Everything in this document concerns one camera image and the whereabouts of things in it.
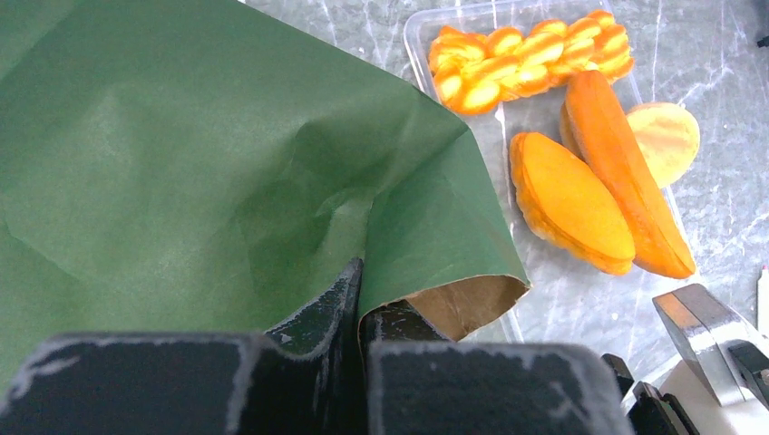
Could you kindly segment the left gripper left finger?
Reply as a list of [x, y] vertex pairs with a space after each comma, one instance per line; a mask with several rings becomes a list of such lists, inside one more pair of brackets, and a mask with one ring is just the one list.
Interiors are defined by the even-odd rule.
[[356, 389], [363, 263], [265, 332], [73, 333], [1, 402], [4, 434], [327, 434]]

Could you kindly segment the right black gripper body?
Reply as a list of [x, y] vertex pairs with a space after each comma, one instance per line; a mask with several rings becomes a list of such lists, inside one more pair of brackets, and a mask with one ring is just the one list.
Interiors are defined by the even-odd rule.
[[614, 372], [625, 412], [638, 435], [699, 435], [676, 396], [662, 394], [648, 382], [636, 381], [625, 361], [611, 353], [601, 359]]

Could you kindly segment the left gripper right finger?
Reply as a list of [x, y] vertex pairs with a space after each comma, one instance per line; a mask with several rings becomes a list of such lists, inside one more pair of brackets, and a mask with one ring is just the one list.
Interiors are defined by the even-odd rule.
[[405, 301], [366, 314], [371, 434], [629, 434], [614, 374], [560, 343], [457, 343]]

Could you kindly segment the long metal tweezers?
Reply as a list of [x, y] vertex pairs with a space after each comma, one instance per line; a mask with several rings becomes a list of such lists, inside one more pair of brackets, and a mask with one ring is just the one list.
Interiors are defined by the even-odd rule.
[[704, 286], [655, 296], [653, 304], [683, 361], [722, 407], [768, 406], [768, 338]]

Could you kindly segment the green paper bag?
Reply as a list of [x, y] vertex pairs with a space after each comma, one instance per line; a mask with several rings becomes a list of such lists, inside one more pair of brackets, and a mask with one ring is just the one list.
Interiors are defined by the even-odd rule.
[[238, 1], [1, 4], [1, 386], [65, 332], [264, 330], [527, 279], [469, 127]]

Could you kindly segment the round pale fake bun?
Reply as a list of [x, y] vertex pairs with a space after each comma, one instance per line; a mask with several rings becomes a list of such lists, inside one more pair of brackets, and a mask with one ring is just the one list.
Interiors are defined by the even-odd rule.
[[700, 147], [695, 116], [672, 102], [648, 102], [633, 107], [626, 118], [657, 186], [664, 189], [681, 179]]

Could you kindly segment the braided fake bread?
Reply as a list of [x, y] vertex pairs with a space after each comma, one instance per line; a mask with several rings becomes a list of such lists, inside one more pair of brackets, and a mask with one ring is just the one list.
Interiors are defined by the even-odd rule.
[[583, 71], [599, 71], [615, 82], [634, 63], [626, 28], [605, 10], [571, 24], [544, 20], [529, 34], [513, 26], [490, 34], [445, 26], [428, 53], [439, 101], [462, 115], [547, 92]]

